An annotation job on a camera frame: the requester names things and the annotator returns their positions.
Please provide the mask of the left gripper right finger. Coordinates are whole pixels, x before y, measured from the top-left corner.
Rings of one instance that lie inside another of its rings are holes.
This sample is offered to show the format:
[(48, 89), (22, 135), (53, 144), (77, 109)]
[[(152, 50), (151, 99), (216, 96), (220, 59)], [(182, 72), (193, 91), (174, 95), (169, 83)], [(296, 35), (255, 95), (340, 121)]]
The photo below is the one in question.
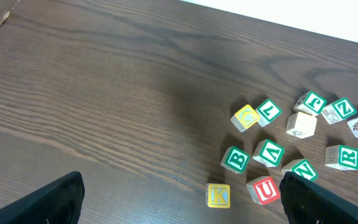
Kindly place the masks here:
[(358, 223), (358, 206), (294, 173), (279, 185), (289, 223)]

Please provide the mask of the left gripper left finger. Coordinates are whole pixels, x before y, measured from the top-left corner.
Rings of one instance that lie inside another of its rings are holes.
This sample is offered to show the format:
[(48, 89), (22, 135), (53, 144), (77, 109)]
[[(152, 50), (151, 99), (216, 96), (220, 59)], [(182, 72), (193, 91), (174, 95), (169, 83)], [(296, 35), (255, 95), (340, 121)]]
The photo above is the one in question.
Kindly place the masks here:
[(80, 172), (73, 171), (0, 209), (0, 224), (77, 224), (85, 197)]

